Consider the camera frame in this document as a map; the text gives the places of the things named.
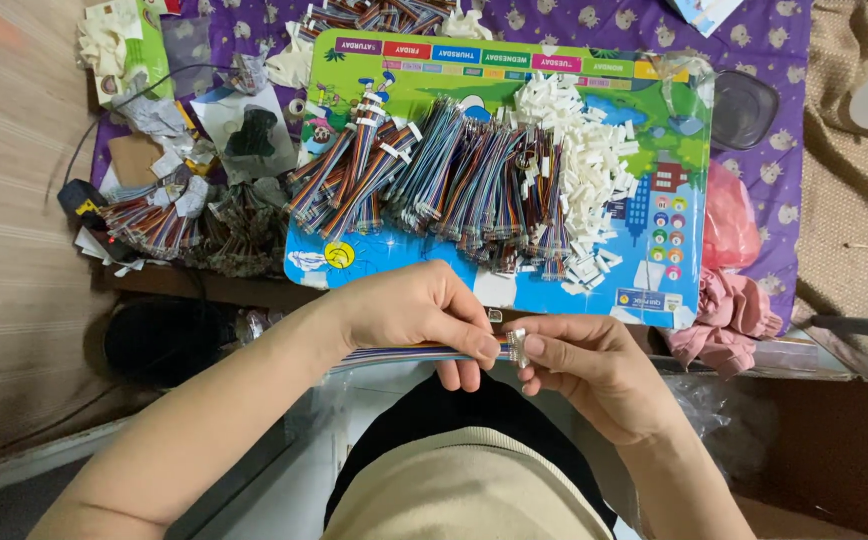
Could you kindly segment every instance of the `hand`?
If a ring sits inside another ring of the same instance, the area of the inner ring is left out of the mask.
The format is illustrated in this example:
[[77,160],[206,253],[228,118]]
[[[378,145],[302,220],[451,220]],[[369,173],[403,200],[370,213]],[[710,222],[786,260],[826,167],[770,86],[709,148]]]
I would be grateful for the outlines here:
[[437,341],[475,360],[437,362],[448,390],[480,387],[480,368],[500,354],[484,307],[442,260],[361,277],[324,296],[350,350]]
[[615,445],[653,439],[686,419],[654,365],[627,328],[600,315],[540,315],[505,331],[527,331],[532,365],[519,370],[523,391],[557,390]]

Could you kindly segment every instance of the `pink plastic bag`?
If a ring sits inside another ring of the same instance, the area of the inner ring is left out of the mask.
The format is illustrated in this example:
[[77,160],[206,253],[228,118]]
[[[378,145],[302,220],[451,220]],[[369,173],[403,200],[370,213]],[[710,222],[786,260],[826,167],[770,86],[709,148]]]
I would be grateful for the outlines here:
[[760,233],[753,220],[747,188],[713,159],[707,171],[704,215],[704,268],[746,268],[760,253]]

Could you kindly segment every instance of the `tape roll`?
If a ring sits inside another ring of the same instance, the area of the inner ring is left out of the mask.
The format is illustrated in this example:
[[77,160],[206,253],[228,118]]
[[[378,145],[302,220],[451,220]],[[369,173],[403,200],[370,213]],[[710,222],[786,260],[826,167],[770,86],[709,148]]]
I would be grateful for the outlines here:
[[296,98],[292,100],[291,103],[287,104],[287,110],[295,117],[303,115],[305,107],[306,103],[300,98]]

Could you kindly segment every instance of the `pink cloth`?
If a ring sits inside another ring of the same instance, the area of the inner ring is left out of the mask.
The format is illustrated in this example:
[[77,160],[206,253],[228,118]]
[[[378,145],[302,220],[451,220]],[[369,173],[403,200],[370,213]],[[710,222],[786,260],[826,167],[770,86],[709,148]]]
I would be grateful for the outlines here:
[[780,332],[767,293],[749,277],[702,268],[700,295],[694,324],[664,336],[671,354],[684,367],[696,358],[722,379],[751,369],[752,338]]

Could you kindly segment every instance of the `educational poster board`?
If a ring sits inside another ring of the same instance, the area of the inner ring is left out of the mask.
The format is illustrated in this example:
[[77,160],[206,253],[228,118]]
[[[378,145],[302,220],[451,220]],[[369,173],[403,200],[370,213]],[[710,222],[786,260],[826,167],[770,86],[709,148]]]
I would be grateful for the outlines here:
[[298,284],[333,289],[376,272],[441,259],[485,306],[534,313],[612,314],[663,328],[680,309],[697,312],[710,141],[712,79],[681,70],[671,84],[673,114],[650,55],[452,39],[398,33],[327,30],[315,44],[302,151],[317,156],[333,144],[366,88],[386,100],[389,115],[419,121],[439,95],[462,101],[467,114],[487,117],[537,71],[573,73],[589,106],[605,123],[632,120],[640,151],[624,157],[640,178],[634,196],[608,204],[617,237],[602,247],[624,262],[588,291],[539,273],[498,276],[462,258],[450,242],[418,237],[385,224],[379,234],[349,232],[337,242],[292,222],[284,270]]

